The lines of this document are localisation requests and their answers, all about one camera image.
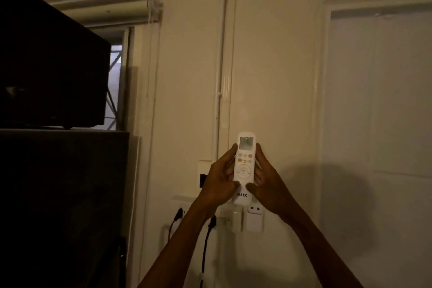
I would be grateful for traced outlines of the black microwave oven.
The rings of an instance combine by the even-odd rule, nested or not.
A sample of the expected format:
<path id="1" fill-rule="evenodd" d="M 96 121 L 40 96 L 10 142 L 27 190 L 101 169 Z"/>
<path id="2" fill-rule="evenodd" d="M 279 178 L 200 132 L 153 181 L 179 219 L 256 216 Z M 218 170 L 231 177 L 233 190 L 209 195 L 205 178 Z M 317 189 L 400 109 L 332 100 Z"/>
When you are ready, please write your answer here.
<path id="1" fill-rule="evenodd" d="M 43 0 L 0 0 L 0 127 L 104 124 L 111 44 Z"/>

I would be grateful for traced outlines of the person's right hand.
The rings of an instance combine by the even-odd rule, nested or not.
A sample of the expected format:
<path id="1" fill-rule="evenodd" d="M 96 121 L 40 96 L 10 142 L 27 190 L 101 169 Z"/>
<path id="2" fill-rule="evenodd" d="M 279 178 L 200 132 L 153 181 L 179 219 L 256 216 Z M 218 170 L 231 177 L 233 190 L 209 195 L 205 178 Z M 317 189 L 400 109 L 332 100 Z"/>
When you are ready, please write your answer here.
<path id="1" fill-rule="evenodd" d="M 257 199 L 258 202 L 291 225 L 299 205 L 281 176 L 267 160 L 259 143 L 256 144 L 256 160 L 258 165 L 255 166 L 254 184 L 264 187 L 264 198 Z"/>

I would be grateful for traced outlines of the white wall socket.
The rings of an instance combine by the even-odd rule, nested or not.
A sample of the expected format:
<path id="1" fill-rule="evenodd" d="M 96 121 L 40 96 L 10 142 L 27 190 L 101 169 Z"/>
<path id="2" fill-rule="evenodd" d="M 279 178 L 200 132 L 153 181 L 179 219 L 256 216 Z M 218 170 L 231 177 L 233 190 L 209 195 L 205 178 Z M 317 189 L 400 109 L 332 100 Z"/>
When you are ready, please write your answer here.
<path id="1" fill-rule="evenodd" d="M 262 233 L 264 207 L 261 203 L 251 203 L 245 211 L 245 230 L 247 232 Z"/>
<path id="2" fill-rule="evenodd" d="M 170 199 L 170 232 L 173 233 L 188 212 L 195 197 L 176 195 Z"/>

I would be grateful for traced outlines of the person's left hand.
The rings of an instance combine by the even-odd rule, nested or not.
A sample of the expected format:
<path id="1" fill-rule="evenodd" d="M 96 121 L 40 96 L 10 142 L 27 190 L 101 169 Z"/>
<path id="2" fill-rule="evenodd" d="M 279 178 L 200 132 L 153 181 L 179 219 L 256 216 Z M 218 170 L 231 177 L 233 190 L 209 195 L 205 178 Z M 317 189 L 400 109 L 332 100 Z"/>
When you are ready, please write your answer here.
<path id="1" fill-rule="evenodd" d="M 211 165 L 203 188 L 194 202 L 206 219 L 210 219 L 219 206 L 230 200 L 227 198 L 227 182 L 234 181 L 237 149 L 238 145 L 234 143 L 222 157 Z"/>

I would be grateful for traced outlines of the white roller blind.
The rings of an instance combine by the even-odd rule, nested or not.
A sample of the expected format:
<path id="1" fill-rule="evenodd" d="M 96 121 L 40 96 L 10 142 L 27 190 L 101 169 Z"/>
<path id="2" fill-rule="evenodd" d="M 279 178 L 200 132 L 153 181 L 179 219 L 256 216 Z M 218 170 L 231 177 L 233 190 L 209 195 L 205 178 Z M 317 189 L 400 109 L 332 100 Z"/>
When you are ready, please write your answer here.
<path id="1" fill-rule="evenodd" d="M 163 10 L 161 0 L 66 0 L 51 6 L 88 28 L 154 23 Z"/>

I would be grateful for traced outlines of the white air conditioner remote control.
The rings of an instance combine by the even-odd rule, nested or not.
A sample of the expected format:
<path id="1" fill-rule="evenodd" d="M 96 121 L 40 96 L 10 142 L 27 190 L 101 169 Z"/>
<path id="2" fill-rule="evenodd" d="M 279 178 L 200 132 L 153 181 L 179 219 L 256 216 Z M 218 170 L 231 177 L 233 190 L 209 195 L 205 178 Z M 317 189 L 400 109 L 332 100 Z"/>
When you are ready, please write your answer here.
<path id="1" fill-rule="evenodd" d="M 239 182 L 240 187 L 232 197 L 232 203 L 236 205 L 247 207 L 252 202 L 252 196 L 246 189 L 246 184 L 254 181 L 256 142 L 255 133 L 240 132 L 238 135 L 233 180 Z"/>

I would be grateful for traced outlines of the window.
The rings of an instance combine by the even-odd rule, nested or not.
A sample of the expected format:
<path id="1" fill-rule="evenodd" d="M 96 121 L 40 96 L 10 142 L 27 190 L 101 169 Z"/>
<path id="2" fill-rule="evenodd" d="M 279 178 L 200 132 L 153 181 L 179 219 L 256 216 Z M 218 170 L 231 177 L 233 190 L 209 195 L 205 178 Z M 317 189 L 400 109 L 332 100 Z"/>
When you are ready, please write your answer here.
<path id="1" fill-rule="evenodd" d="M 130 29 L 120 27 L 107 33 L 111 45 L 108 91 L 105 98 L 103 129 L 108 131 L 123 130 L 124 86 Z"/>

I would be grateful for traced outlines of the white wall switch box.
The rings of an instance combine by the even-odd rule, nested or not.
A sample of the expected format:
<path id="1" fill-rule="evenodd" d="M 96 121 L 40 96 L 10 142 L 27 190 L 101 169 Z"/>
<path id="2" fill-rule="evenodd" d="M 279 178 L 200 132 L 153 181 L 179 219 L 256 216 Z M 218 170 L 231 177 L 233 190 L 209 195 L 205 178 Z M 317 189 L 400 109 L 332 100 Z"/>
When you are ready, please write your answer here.
<path id="1" fill-rule="evenodd" d="M 213 162 L 211 160 L 199 160 L 197 163 L 197 193 L 199 194 L 202 187 L 206 181 L 209 174 L 211 165 Z"/>

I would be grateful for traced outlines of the dark grey refrigerator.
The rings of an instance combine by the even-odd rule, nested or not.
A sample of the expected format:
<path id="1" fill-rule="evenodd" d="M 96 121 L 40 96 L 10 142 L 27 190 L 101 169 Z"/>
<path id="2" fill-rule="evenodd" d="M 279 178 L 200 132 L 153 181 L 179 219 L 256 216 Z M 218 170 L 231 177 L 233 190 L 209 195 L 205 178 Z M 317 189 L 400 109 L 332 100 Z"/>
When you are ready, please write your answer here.
<path id="1" fill-rule="evenodd" d="M 126 288 L 129 140 L 0 129 L 0 288 Z"/>

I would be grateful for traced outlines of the person's right forearm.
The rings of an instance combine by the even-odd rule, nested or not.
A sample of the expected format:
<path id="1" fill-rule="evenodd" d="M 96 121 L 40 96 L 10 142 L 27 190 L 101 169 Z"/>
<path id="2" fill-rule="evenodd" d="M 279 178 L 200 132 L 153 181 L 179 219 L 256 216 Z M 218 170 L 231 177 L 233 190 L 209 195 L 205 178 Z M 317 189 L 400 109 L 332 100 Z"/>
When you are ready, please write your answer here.
<path id="1" fill-rule="evenodd" d="M 364 288 L 299 205 L 278 215 L 299 238 L 322 288 Z"/>

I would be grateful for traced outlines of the white door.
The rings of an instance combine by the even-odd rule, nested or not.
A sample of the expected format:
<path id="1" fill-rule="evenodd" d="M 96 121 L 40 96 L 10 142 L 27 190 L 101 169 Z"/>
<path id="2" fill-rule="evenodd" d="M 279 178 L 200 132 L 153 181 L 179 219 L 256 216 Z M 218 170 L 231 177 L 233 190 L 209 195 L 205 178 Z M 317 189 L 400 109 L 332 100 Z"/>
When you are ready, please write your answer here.
<path id="1" fill-rule="evenodd" d="M 365 288 L 432 288 L 432 0 L 326 2 L 319 225 Z"/>

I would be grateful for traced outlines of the person's left forearm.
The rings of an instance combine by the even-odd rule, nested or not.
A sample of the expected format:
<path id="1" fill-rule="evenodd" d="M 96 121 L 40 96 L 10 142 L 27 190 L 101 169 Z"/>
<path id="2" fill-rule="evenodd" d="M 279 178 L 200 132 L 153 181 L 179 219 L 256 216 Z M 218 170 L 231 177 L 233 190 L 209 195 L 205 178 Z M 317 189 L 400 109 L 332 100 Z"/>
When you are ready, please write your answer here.
<path id="1" fill-rule="evenodd" d="M 222 203 L 199 196 L 137 288 L 183 288 L 202 228 Z"/>

